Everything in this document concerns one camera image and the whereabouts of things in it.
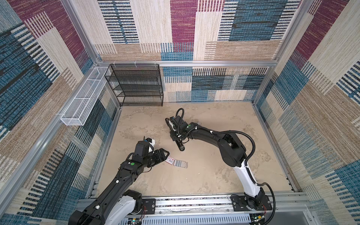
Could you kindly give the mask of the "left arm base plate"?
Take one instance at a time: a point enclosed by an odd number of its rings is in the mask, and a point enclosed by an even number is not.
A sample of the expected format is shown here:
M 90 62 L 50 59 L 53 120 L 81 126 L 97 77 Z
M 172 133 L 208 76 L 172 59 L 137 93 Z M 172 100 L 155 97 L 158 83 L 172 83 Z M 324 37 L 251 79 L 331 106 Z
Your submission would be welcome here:
M 123 197 L 120 201 L 120 206 L 128 211 L 126 216 L 130 215 L 153 215 L 155 214 L 155 207 L 156 207 L 156 199 L 155 198 L 143 198 L 142 200 L 135 200 L 130 198 L 128 201 L 125 201 Z

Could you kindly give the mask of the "red staples box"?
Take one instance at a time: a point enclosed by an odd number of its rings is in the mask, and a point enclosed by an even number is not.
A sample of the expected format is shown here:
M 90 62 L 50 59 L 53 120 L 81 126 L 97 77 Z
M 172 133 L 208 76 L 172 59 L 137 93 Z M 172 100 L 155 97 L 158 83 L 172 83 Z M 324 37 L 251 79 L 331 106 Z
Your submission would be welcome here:
M 174 165 L 176 159 L 173 157 L 168 156 L 167 159 L 165 160 L 166 163 L 170 164 L 170 165 Z

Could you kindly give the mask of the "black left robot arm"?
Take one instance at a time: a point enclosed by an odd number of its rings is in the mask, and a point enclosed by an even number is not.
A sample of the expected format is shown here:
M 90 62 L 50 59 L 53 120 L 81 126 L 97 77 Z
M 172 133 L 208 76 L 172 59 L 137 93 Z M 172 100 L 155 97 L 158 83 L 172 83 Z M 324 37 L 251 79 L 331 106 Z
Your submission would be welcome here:
M 106 225 L 120 221 L 134 209 L 141 210 L 142 195 L 124 193 L 136 181 L 145 168 L 153 168 L 167 160 L 170 152 L 154 149 L 151 138 L 138 141 L 135 151 L 130 153 L 107 188 L 83 211 L 70 216 L 69 225 Z

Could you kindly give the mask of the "white staples tray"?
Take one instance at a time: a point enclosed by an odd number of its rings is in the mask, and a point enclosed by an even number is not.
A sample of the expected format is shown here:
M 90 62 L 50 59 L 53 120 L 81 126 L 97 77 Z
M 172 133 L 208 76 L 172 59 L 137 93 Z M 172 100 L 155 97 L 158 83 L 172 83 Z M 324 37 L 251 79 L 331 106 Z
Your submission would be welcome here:
M 174 167 L 181 167 L 181 168 L 187 168 L 188 167 L 188 163 L 186 161 L 182 161 L 182 160 L 175 160 L 173 163 Z

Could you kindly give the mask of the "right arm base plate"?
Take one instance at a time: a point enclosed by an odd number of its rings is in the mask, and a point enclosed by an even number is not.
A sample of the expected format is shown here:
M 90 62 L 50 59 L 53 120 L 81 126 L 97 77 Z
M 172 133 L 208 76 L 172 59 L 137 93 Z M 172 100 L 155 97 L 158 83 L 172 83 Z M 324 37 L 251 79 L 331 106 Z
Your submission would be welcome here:
M 271 211 L 273 209 L 273 206 L 267 195 L 257 198 L 247 195 L 231 195 L 230 200 L 235 212 Z

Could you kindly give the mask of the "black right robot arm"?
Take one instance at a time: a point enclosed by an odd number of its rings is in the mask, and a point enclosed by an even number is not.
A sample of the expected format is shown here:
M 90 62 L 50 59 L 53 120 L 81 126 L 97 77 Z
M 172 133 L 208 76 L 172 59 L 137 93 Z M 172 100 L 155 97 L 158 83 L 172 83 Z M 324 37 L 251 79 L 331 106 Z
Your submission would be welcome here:
M 240 131 L 214 131 L 196 123 L 186 123 L 182 117 L 175 116 L 166 118 L 166 124 L 170 128 L 170 137 L 176 142 L 180 151 L 184 151 L 184 139 L 204 141 L 219 148 L 220 155 L 228 166 L 234 168 L 243 188 L 244 201 L 249 210 L 258 210 L 265 200 L 265 192 L 256 182 L 248 166 L 248 160 L 255 152 L 255 142 L 246 133 Z M 249 155 L 246 154 L 245 145 L 238 138 L 238 134 L 245 136 L 252 144 Z

